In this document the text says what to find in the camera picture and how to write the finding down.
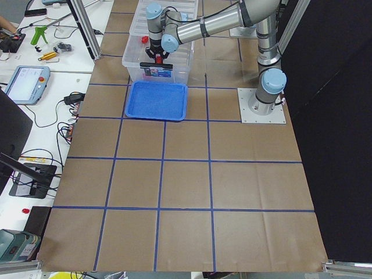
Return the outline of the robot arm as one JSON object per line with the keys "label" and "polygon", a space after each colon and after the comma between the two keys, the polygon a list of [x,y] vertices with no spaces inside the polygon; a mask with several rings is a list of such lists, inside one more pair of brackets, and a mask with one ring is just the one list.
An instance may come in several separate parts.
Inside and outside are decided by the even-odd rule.
{"label": "robot arm", "polygon": [[276,40],[276,11],[279,5],[279,1],[237,1],[212,15],[187,20],[187,15],[176,8],[164,8],[152,2],[146,7],[150,46],[145,52],[154,60],[150,66],[172,69],[163,60],[180,45],[235,27],[256,26],[259,85],[248,104],[253,113],[269,115],[278,105],[276,99],[287,82],[281,70],[281,55]]}

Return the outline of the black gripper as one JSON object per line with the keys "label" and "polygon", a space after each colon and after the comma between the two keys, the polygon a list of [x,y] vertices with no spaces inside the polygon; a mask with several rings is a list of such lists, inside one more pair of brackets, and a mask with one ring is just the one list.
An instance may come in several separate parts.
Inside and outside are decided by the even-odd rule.
{"label": "black gripper", "polygon": [[166,52],[160,45],[151,45],[145,48],[146,54],[150,57],[151,63],[156,63],[156,60],[162,60],[162,63],[166,63],[166,59],[169,56],[169,52]]}

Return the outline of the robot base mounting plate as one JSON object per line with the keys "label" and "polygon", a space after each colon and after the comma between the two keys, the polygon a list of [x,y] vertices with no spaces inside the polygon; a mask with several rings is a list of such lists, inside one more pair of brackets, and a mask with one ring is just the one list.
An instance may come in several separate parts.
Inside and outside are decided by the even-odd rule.
{"label": "robot base mounting plate", "polygon": [[239,110],[243,124],[286,124],[280,96],[272,104],[256,99],[256,88],[238,88]]}

